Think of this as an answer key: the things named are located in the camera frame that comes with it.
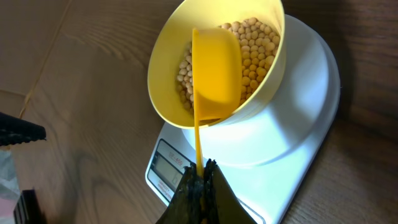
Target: yellow scoop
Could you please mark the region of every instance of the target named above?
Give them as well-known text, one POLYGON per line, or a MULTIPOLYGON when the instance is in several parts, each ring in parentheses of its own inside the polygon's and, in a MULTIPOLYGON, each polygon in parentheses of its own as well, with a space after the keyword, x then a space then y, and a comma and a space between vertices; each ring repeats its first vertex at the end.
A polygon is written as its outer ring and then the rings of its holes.
POLYGON ((225 29, 194 29, 192 67, 197 174, 203 177, 199 121, 228 117, 239 106, 242 60, 237 38, 225 29))

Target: yellow spoon handle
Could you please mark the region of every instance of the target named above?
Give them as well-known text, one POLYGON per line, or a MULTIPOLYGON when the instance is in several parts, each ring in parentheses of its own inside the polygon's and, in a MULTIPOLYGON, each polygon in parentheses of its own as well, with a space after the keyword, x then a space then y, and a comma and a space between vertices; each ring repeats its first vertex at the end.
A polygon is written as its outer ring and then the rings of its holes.
POLYGON ((200 146, 200 137, 199 137, 199 119, 195 113, 194 115, 195 120, 195 146, 197 149, 197 175, 204 178, 204 171, 203 171, 203 156, 201 154, 201 146, 200 146))

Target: wooden table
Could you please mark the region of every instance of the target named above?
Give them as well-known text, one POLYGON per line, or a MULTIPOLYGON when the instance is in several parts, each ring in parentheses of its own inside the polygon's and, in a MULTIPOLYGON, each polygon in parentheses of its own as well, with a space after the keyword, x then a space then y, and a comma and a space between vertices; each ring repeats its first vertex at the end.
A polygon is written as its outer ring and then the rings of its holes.
MULTIPOLYGON (((147 93, 154 42, 181 0, 67 1, 24 119, 48 141, 12 148, 49 223, 154 223, 144 180, 163 121, 147 93)), ((284 1, 328 42, 340 108, 284 223, 398 221, 398 3, 284 1)))

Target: bowl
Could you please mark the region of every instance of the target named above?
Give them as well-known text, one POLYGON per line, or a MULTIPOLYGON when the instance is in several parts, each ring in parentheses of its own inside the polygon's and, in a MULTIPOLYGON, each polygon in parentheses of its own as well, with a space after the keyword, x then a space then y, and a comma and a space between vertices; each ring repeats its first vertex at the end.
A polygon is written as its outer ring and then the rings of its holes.
POLYGON ((178 65, 192 40, 192 29, 217 27, 225 22, 242 22, 250 17, 272 27, 280 35, 274 63, 252 96, 225 119, 201 125, 225 125, 244 121, 266 107, 277 91, 285 71, 285 16, 280 0, 185 0, 173 12, 160 32, 148 68, 149 96, 156 112, 178 128, 192 129, 193 115, 185 110, 176 91, 178 65))

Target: kitchen scale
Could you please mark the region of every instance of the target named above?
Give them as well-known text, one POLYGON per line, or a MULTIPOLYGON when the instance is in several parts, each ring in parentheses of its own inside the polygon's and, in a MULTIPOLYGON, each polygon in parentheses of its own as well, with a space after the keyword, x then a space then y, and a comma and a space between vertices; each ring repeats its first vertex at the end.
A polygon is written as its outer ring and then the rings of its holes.
MULTIPOLYGON (((201 129, 204 161, 215 159, 245 210, 258 223, 279 223, 335 117, 340 78, 326 42, 285 16, 286 68, 272 101, 254 117, 201 129)), ((169 205, 195 161, 193 130, 165 123, 149 161, 149 187, 169 205)))

